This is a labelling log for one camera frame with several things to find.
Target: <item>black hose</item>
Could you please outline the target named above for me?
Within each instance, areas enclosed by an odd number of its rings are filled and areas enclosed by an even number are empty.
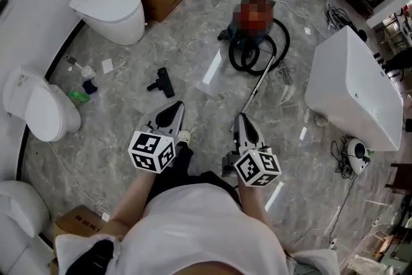
[[[282,52],[281,56],[276,60],[275,63],[273,63],[270,66],[269,71],[272,71],[274,68],[276,68],[279,65],[279,63],[285,58],[286,53],[288,52],[289,46],[290,46],[289,32],[286,29],[286,27],[284,26],[284,24],[281,21],[277,20],[277,19],[273,19],[273,22],[281,27],[283,33],[285,34],[286,43],[285,43],[285,48],[283,48],[283,52]],[[272,56],[276,56],[277,48],[276,48],[275,42],[273,41],[273,39],[269,35],[266,35],[265,39],[272,45],[272,48],[273,48]],[[246,39],[245,47],[244,47],[244,49],[242,51],[242,55],[241,55],[241,66],[236,63],[236,60],[234,59],[234,49],[239,44],[239,42],[240,42],[240,40],[235,38],[235,39],[232,40],[232,42],[230,43],[230,46],[229,46],[229,60],[230,60],[230,63],[232,64],[233,68],[235,68],[238,71],[245,71],[245,72],[247,72],[247,73],[249,73],[253,76],[262,75],[263,72],[265,71],[265,69],[262,69],[262,70],[253,70],[252,69],[252,67],[257,63],[257,61],[259,59],[260,50],[259,50],[259,46],[251,38]],[[249,63],[246,63],[246,59],[248,58],[249,52],[251,50],[255,51],[255,55]]]

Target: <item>toilet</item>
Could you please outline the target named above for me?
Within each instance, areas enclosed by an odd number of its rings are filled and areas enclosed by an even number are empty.
[[[69,6],[94,31],[116,44],[134,44],[143,37],[142,0],[72,0]]]
[[[9,114],[25,120],[42,141],[60,140],[67,131],[74,133],[80,128],[80,114],[69,97],[26,66],[18,66],[9,74],[3,106]]]

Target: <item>person's left arm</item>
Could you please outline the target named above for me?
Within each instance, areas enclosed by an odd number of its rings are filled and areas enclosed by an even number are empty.
[[[156,173],[142,171],[126,191],[109,222],[99,234],[125,236],[130,228],[141,219],[155,178]]]

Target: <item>gray marble floor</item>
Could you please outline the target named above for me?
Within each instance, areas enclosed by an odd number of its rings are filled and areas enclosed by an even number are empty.
[[[96,69],[98,91],[89,102],[78,105],[82,117],[79,132],[52,144],[30,136],[24,159],[24,179],[44,198],[53,218],[79,204],[101,213],[102,209],[89,197],[110,211],[116,206],[138,175],[127,155],[129,139],[152,110],[168,101],[163,92],[146,90],[162,66],[168,69],[176,93],[172,100],[185,103],[183,128],[191,132],[194,150],[191,173],[212,170],[220,174],[221,158],[232,148],[232,120],[257,81],[230,65],[227,42],[216,39],[239,1],[184,0],[164,22],[150,22],[144,38],[132,46],[115,45],[87,26],[80,31],[68,53],[81,65]],[[286,1],[299,15],[313,21],[325,36],[333,33],[324,21],[325,5],[342,7],[359,28],[366,30],[370,48],[378,50],[364,19],[343,0],[279,1]],[[316,126],[314,114],[303,100],[314,49],[323,38],[284,3],[277,3],[274,13],[290,32],[287,59],[295,68],[294,81],[287,88],[275,71],[271,72],[247,113],[260,125],[283,170],[277,182],[282,181],[285,186],[269,210],[279,239],[295,249],[320,248],[322,242],[325,247],[326,229],[351,181],[335,173],[337,164],[330,154],[331,141],[339,140],[342,132],[331,124]],[[280,29],[274,27],[270,35],[282,49],[285,40]],[[204,84],[202,79],[218,51],[223,60],[211,83]],[[269,58],[268,53],[261,54],[256,65],[260,68]],[[104,75],[101,62],[108,58],[113,60],[115,69]],[[82,91],[79,70],[70,73],[68,66],[61,61],[51,82],[66,93]],[[304,126],[308,131],[301,141]],[[341,263],[371,231],[377,217],[388,210],[382,204],[395,203],[390,209],[395,212],[399,198],[384,185],[391,174],[390,162],[394,158],[405,160],[405,141],[399,153],[376,153],[368,170],[356,179],[336,227]],[[264,189],[265,201],[277,182]],[[46,234],[51,236],[51,229]]]

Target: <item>white cube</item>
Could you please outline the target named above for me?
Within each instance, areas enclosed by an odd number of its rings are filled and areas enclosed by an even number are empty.
[[[175,158],[171,137],[135,131],[129,145],[129,155],[138,169],[161,173]]]
[[[235,164],[245,185],[264,187],[277,178],[281,172],[276,155],[248,150]]]

